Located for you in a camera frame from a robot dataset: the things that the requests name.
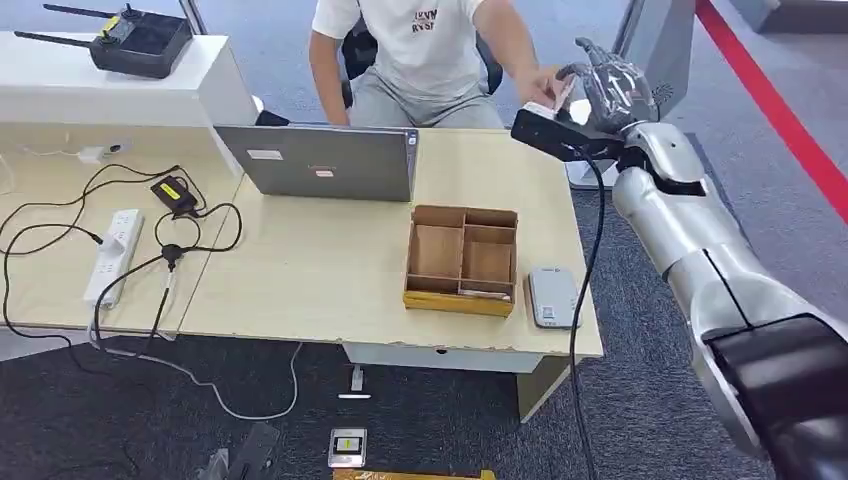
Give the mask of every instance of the black chair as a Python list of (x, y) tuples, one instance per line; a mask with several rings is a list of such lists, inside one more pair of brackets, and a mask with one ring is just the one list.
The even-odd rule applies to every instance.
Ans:
[[(365, 26), (365, 21), (360, 17), (342, 41), (341, 56), (344, 64), (342, 98), (344, 98), (345, 108), (350, 108), (353, 105), (350, 81), (365, 73), (365, 70), (368, 70), (368, 67), (374, 64), (377, 59), (377, 49), (377, 40), (371, 36), (368, 27)], [(495, 60), (492, 50), (486, 45), (479, 33), (477, 34), (477, 53), (480, 54), (480, 58), (486, 66), (488, 83), (486, 92), (491, 95), (495, 93), (495, 90), (503, 81), (503, 67)]]

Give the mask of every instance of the laptop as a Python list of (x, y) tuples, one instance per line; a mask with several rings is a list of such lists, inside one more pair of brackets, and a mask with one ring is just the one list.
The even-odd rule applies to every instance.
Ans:
[(266, 195), (412, 200), (415, 129), (289, 125), (215, 130)]

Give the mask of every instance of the power strip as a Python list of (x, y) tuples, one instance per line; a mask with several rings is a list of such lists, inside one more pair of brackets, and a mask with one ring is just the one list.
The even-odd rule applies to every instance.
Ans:
[[(88, 281), (83, 300), (91, 307), (103, 290), (116, 278), (127, 273), (132, 260), (144, 216), (138, 209), (118, 210), (112, 216), (109, 230), (103, 236), (103, 244), (97, 249), (97, 261)], [(124, 282), (121, 281), (103, 297), (101, 307), (112, 308), (118, 303)]]

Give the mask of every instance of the wooden desk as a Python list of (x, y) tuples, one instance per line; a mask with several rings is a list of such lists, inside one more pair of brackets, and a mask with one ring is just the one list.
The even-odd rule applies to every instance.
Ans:
[[(264, 196), (245, 178), (235, 201), (244, 240), (210, 258), (180, 333), (343, 343), (349, 355), (358, 348), (352, 361), (371, 348), (370, 363), (532, 372), (517, 375), (529, 419), (566, 378), (571, 352), (568, 332), (533, 324), (526, 276), (542, 266), (577, 279), (585, 271), (562, 164), (508, 132), (422, 130), (416, 175), (414, 204), (518, 212), (519, 294), (509, 318), (404, 308), (412, 205)], [(221, 242), (235, 223), (227, 219)], [(600, 356), (591, 295), (581, 315), (574, 354)], [(516, 366), (486, 366), (504, 362)]]
[[(70, 132), (70, 145), (64, 146)], [(64, 148), (78, 151), (82, 145), (106, 145), (129, 142), (130, 148), (113, 161), (144, 172), (156, 172), (180, 164), (189, 172), (210, 204), (231, 201), (240, 177), (230, 173), (209, 131), (205, 128), (157, 127), (84, 127), (0, 123), (0, 154), (14, 171), (17, 186), (0, 196), (0, 219), (5, 219), (24, 202), (62, 202), (78, 197), (83, 185), (100, 168), (84, 165), (73, 156), (34, 156), (23, 153), (19, 145), (36, 152)], [(140, 177), (121, 169), (98, 177), (100, 181)], [(5, 188), (7, 172), (0, 168), (0, 189)], [(153, 226), (165, 207), (148, 187), (152, 182), (134, 185), (110, 185), (91, 194), (80, 225), (96, 233), (106, 231), (116, 210), (140, 208), (145, 216), (133, 265), (159, 254)], [(10, 222), (0, 238), (4, 248), (21, 228), (43, 222), (70, 223), (79, 205), (70, 207), (28, 207)], [(202, 244), (211, 245), (220, 231), (226, 212), (202, 222)], [(35, 247), (58, 234), (60, 229), (29, 232), (15, 244), (14, 250)], [(187, 221), (163, 222), (162, 239), (190, 244), (196, 230)], [(73, 232), (42, 252), (9, 260), (11, 297), (9, 316), (16, 325), (55, 328), (85, 328), (91, 321), (91, 309), (82, 300), (94, 267), (96, 245), (86, 235)], [(161, 323), (164, 332), (177, 332), (192, 293), (200, 279), (208, 254), (192, 253), (180, 264), (172, 289), (173, 303)], [(151, 266), (130, 277), (118, 306), (102, 316), (109, 331), (146, 332), (152, 327), (162, 296), (167, 266)]]

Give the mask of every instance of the black charger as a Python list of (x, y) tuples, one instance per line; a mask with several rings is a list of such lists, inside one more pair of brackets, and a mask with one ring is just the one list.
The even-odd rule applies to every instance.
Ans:
[(174, 215), (196, 216), (195, 207), (197, 198), (176, 177), (168, 175), (150, 187), (162, 203), (168, 207)]

